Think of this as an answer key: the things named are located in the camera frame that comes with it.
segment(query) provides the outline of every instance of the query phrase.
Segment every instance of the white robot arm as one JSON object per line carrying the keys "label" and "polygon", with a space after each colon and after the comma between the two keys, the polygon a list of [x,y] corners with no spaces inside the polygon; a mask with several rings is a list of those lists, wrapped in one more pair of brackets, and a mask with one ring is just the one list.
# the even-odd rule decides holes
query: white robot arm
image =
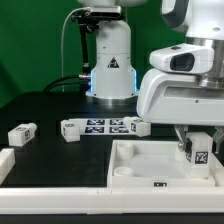
{"label": "white robot arm", "polygon": [[224,139],[223,12],[223,0],[162,1],[164,21],[186,32],[186,43],[152,52],[155,69],[145,75],[137,105],[147,122],[215,126],[217,151]]}
{"label": "white robot arm", "polygon": [[[136,6],[148,0],[78,0],[97,10],[98,15],[110,15],[117,7]],[[97,24],[97,63],[91,71],[91,88],[87,99],[101,104],[127,104],[136,101],[136,71],[131,66],[131,30],[122,20]]]}

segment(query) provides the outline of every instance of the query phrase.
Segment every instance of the black table surface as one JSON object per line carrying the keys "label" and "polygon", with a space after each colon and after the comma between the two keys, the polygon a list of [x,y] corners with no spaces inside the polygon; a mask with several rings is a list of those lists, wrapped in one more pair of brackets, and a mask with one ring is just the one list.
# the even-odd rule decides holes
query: black table surface
{"label": "black table surface", "polygon": [[[0,109],[0,150],[8,147],[8,131],[22,123],[37,124],[36,137],[15,147],[16,165],[1,188],[106,187],[112,141],[177,140],[173,126],[154,125],[152,136],[81,136],[66,143],[60,133],[62,120],[71,118],[123,118],[135,116],[136,105],[100,106],[78,93],[26,93]],[[223,214],[129,215],[3,215],[3,223],[224,223]]]}

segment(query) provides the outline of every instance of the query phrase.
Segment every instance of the warning label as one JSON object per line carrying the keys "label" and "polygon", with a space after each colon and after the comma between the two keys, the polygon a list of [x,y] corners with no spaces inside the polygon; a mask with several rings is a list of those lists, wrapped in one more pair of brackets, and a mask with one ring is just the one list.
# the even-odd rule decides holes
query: warning label
{"label": "warning label", "polygon": [[108,65],[108,68],[119,68],[119,65],[115,57],[112,58],[110,64]]}

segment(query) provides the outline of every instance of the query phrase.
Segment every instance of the white cube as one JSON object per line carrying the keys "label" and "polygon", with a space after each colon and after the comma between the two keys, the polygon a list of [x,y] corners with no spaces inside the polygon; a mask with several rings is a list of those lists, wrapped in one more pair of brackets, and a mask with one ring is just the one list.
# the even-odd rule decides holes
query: white cube
{"label": "white cube", "polygon": [[151,135],[151,123],[146,123],[139,117],[125,117],[123,122],[129,131],[135,132],[139,137]]}
{"label": "white cube", "polygon": [[192,142],[192,147],[186,151],[185,172],[192,178],[209,177],[213,139],[202,132],[190,132],[186,137]]}
{"label": "white cube", "polygon": [[22,147],[27,142],[35,137],[35,131],[37,130],[36,124],[21,124],[8,132],[8,139],[10,146]]}
{"label": "white cube", "polygon": [[72,121],[61,122],[61,134],[66,142],[80,141],[79,126]]}

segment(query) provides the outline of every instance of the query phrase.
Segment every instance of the green wall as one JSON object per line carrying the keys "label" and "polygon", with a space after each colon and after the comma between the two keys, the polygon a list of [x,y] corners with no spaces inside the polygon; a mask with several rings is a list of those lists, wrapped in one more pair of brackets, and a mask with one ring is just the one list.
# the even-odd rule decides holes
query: green wall
{"label": "green wall", "polygon": [[[68,13],[77,7],[80,5],[76,0],[1,0],[0,107],[21,93],[41,91],[61,77],[61,30]],[[184,41],[183,34],[164,24],[159,12],[160,0],[149,0],[144,6],[128,9],[132,64],[140,81],[150,69],[148,56],[151,51]],[[94,35],[88,37],[88,43],[93,66]],[[80,71],[78,26],[69,23],[65,36],[65,75]]]}

